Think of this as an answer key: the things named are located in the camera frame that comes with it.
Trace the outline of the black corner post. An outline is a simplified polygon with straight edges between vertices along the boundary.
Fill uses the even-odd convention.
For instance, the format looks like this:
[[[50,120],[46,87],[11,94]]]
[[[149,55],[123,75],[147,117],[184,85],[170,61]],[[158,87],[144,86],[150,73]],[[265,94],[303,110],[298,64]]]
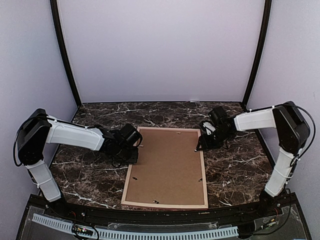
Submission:
[[[250,71],[250,75],[248,78],[247,86],[244,92],[243,99],[241,101],[241,106],[243,109],[246,109],[253,91],[253,87],[255,84],[255,80],[258,74],[260,62],[262,59],[262,54],[265,46],[268,26],[269,26],[269,20],[271,15],[271,9],[272,9],[272,0],[265,0],[264,1],[264,8],[263,8],[263,14],[262,14],[262,20],[261,20],[261,26],[259,31],[259,37],[258,42],[256,46],[256,51],[252,63],[252,68]]]
[[[72,67],[70,64],[70,60],[69,60],[69,56],[68,56],[68,52],[65,44],[64,34],[62,30],[62,23],[60,19],[59,8],[58,8],[58,1],[50,0],[49,2],[50,2],[51,15],[53,20],[55,35],[56,35],[63,67],[65,70],[65,74],[67,77],[67,81],[68,81],[73,99],[75,101],[77,108],[79,108],[82,105],[82,101],[76,86],[76,81],[73,75]]]

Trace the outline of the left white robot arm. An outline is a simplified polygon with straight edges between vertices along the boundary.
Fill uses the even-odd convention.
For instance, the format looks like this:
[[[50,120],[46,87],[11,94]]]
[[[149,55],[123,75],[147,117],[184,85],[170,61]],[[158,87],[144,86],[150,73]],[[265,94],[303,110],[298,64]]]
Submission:
[[[36,109],[17,130],[12,156],[14,164],[25,166],[34,184],[51,203],[51,210],[60,218],[67,218],[70,206],[44,162],[47,144],[75,146],[103,153],[118,164],[135,164],[143,136],[131,124],[108,130],[100,125],[84,126],[50,116],[42,108]]]

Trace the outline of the right black corner post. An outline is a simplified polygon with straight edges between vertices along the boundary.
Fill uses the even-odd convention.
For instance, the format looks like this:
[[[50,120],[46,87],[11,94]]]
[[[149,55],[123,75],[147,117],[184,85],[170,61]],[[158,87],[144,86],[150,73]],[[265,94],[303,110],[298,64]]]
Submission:
[[[262,59],[262,54],[265,46],[268,26],[269,26],[269,20],[271,15],[271,9],[272,9],[272,0],[265,0],[264,1],[264,8],[263,8],[263,14],[262,14],[262,20],[261,20],[261,26],[259,31],[259,37],[258,42],[256,46],[256,51],[252,63],[252,68],[250,71],[250,75],[248,78],[247,86],[244,92],[243,99],[241,101],[241,106],[243,109],[246,109],[253,91],[253,87],[255,84],[255,80],[258,74],[260,62]]]

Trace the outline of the left black corner post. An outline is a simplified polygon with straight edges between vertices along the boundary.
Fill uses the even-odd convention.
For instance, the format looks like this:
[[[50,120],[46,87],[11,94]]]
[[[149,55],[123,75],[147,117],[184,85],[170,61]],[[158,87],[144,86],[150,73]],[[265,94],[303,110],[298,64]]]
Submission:
[[[67,77],[67,81],[68,81],[73,99],[75,101],[77,108],[79,108],[82,105],[82,101],[76,86],[76,81],[73,75],[72,67],[70,64],[70,60],[69,60],[69,56],[68,56],[68,52],[65,44],[64,34],[62,30],[62,23],[60,19],[59,8],[58,8],[58,1],[50,0],[49,2],[50,2],[51,15],[53,20],[55,35],[56,35],[63,67],[65,70],[65,74]]]

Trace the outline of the black front rail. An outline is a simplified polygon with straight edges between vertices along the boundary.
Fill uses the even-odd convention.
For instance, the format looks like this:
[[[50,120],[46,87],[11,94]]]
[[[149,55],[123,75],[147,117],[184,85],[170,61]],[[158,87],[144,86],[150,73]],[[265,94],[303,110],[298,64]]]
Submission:
[[[258,211],[258,202],[248,204],[212,208],[207,210],[170,210],[170,211],[138,211],[107,209],[101,207],[84,206],[74,203],[66,203],[67,217],[77,223],[87,223],[97,226],[106,226],[110,223],[121,224],[199,224],[219,222],[220,224],[244,225],[262,217],[271,217],[281,214],[287,216],[275,204],[264,214]]]

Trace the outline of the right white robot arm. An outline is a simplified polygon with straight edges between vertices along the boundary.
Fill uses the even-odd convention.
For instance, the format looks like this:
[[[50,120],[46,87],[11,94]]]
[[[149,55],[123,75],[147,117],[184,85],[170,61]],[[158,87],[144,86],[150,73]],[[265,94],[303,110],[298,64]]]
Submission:
[[[270,107],[249,110],[230,116],[222,106],[209,112],[209,121],[200,124],[203,134],[198,138],[195,151],[221,148],[236,132],[273,128],[277,131],[279,154],[264,193],[278,196],[292,177],[297,162],[310,148],[316,128],[304,118],[308,112],[287,101]]]

